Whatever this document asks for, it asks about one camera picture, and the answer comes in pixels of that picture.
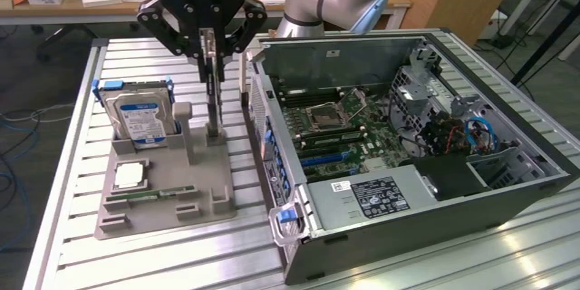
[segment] motherboard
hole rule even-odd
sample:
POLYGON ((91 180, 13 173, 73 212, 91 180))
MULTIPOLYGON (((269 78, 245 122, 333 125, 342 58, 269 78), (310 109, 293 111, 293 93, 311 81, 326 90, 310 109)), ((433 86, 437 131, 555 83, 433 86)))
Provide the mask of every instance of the motherboard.
POLYGON ((281 94, 282 114, 307 182, 393 168, 409 159, 386 104, 362 87, 281 94))

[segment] wooden desk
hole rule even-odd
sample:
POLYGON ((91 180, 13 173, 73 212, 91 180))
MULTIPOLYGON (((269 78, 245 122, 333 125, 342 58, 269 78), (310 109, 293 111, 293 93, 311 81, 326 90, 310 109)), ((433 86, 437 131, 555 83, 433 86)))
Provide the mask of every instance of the wooden desk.
MULTIPOLYGON (((386 28, 399 26, 409 0, 389 0, 385 14, 393 15, 386 28)), ((59 6, 38 6, 26 3, 11 5, 11 0, 0 0, 0 25, 74 24, 103 22, 133 22, 138 3, 118 3, 97 7, 83 7, 81 0, 63 0, 59 6)), ((282 5, 266 5, 269 17, 281 17, 282 5)))

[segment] blue cable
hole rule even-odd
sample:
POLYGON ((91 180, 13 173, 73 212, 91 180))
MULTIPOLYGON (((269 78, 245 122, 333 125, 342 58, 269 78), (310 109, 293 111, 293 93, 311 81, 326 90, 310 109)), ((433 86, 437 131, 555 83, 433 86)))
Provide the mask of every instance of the blue cable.
POLYGON ((485 126, 485 128, 487 129, 487 132, 489 132, 490 140, 493 141, 493 150, 497 150, 497 148, 498 148, 497 147, 497 136, 495 136, 495 134, 493 132, 493 128, 490 127, 490 124, 489 124, 487 120, 485 120, 481 117, 471 117, 465 122, 465 135, 467 135, 467 142, 469 142, 469 144, 473 145, 474 147, 477 146, 477 142, 474 141, 474 139, 473 139, 473 137, 470 135, 469 122, 478 122, 478 123, 481 123, 485 126))
POLYGON ((33 130, 33 129, 27 129, 27 128, 17 128, 17 127, 14 127, 14 126, 11 126, 11 125, 6 124, 5 122, 1 122, 1 121, 0 121, 0 125, 2 125, 5 128, 7 128, 7 129, 10 129, 10 130, 14 130, 14 131, 17 131, 17 132, 30 132, 30 133, 31 133, 31 142, 30 142, 30 144, 27 145, 26 149, 25 149, 22 152, 19 152, 18 154, 15 154, 15 155, 13 156, 13 158, 10 159, 10 160, 15 160, 15 159, 18 159, 23 154, 26 154, 27 151, 29 151, 29 150, 35 146, 35 143, 38 142, 38 133, 37 133, 35 130, 33 130))
POLYGON ((23 222, 23 228, 21 229, 21 231, 18 232, 18 235, 9 239, 1 246, 0 246, 0 252, 2 250, 5 250, 5 248, 7 248, 9 246, 11 246, 11 244, 19 242, 19 240, 25 237, 27 231, 29 231, 29 226, 31 223, 31 214, 29 212, 29 202, 27 202, 27 195, 26 195, 26 190, 23 189, 23 186, 19 183, 19 180, 17 178, 14 178, 10 174, 6 173, 0 173, 1 176, 10 178, 13 183, 14 183, 14 187, 18 190, 19 196, 21 196, 21 200, 23 203, 23 212, 26 215, 26 221, 23 222))

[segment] floor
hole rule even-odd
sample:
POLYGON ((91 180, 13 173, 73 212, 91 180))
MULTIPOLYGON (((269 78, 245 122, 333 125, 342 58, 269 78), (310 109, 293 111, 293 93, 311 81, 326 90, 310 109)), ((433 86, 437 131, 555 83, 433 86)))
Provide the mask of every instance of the floor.
MULTIPOLYGON (((501 9, 509 13, 517 1, 503 0, 501 9)), ((522 20, 543 2, 545 0, 531 2, 529 9, 521 16, 522 20)), ((557 8, 537 34, 525 39, 526 46, 518 47, 507 60, 513 69, 521 67, 549 34, 554 22, 558 22, 565 14, 566 10, 561 7, 557 8)), ((5 26, 3 28, 7 32, 13 31, 13 26, 5 26)), ((27 26, 19 26, 13 35, 6 39, 0 39, 0 62, 3 64, 0 79, 0 113, 14 109, 39 109, 54 104, 70 103, 74 100, 83 74, 90 40, 79 32, 73 32, 51 48, 51 60, 47 63, 38 63, 34 60, 34 46, 55 28, 55 26, 45 26, 43 35, 34 35, 27 26)), ((145 31, 129 31, 127 24, 93 24, 90 29, 99 37, 105 38, 147 36, 145 31)), ((553 46, 553 49, 543 56, 543 60, 561 49, 578 33, 580 22, 577 21, 553 46)), ((490 49, 485 42, 478 42, 477 45, 483 49, 490 49)), ((497 54, 489 51, 479 51, 478 53, 495 66, 501 63, 501 58, 497 55, 505 56, 509 51, 510 48, 495 50, 497 54)), ((505 76, 510 77, 505 66, 499 68, 499 71, 505 76)), ((571 134, 580 137, 580 120, 574 109, 577 103, 580 103, 580 92, 577 92, 580 90, 578 53, 573 54, 566 62, 554 59, 530 80, 527 86, 539 107, 555 118, 571 134)), ((50 111, 42 118, 53 119, 69 114, 70 108, 65 108, 50 111)), ((31 122, 21 122, 14 126, 30 128, 31 122)), ((23 282, 66 129, 67 121, 41 124, 35 146, 21 158, 11 161, 11 166, 29 197, 31 225, 21 241, 11 245, 7 250, 0 252, 0 289, 19 289, 23 282)), ((7 130, 0 125, 0 150, 5 150, 11 146, 22 136, 22 132, 7 130)), ((23 149, 25 147, 19 147, 7 157, 11 158, 23 149)), ((9 192, 0 193, 0 203, 6 201, 6 195, 9 195, 9 192)), ((0 211, 0 246, 18 235, 25 222, 23 212, 23 204, 18 197, 7 208, 0 211)))

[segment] blue expansion slot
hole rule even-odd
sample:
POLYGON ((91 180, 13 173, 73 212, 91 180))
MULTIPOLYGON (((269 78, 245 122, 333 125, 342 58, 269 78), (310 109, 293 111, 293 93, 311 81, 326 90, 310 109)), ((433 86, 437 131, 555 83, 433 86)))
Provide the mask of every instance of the blue expansion slot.
POLYGON ((346 159, 347 155, 349 155, 349 151, 345 151, 339 154, 331 154, 330 156, 319 156, 317 158, 302 159, 302 160, 299 160, 299 165, 301 166, 314 166, 315 164, 339 162, 343 159, 346 159))

